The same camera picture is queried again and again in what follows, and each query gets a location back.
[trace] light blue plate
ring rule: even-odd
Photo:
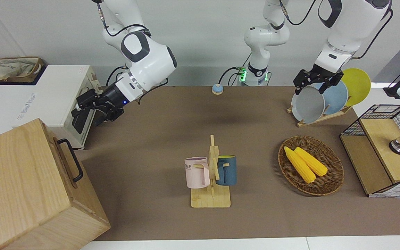
[[[312,84],[312,87],[319,89],[323,83]],[[325,104],[329,105],[324,115],[332,115],[339,112],[348,100],[348,89],[343,81],[340,81],[336,86],[331,86],[325,90],[324,94]]]

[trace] plate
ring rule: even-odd
[[[347,106],[353,106],[367,98],[371,89],[371,80],[365,71],[358,68],[348,68],[343,71],[342,81],[345,83],[350,99]]]
[[[313,87],[319,89],[323,83],[312,84]],[[324,115],[332,115],[339,112],[346,105],[348,100],[348,89],[343,81],[336,86],[331,86],[323,93],[325,104],[329,107],[325,110]]]
[[[300,122],[312,123],[324,113],[325,99],[315,87],[307,86],[291,100],[292,114]]]

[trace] black wire grid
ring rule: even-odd
[[[400,105],[373,105],[341,135],[365,136],[360,119],[392,119],[400,129]],[[400,198],[400,182],[369,194],[369,197]]]
[[[373,105],[340,135],[365,136],[360,119],[393,119],[400,129],[400,105]]]

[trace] black handle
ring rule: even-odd
[[[75,164],[76,164],[76,168],[78,168],[78,176],[72,179],[73,182],[77,182],[77,181],[81,180],[83,177],[83,169],[81,168],[80,163],[78,162],[78,159],[76,158],[75,152],[73,151],[73,148],[72,148],[72,145],[70,144],[70,142],[67,139],[57,140],[58,144],[62,144],[64,142],[67,144],[67,146],[70,150],[70,153],[72,154],[73,160],[75,161]]]

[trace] pink mug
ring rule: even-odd
[[[207,157],[191,157],[184,160],[187,187],[204,188],[211,183]]]

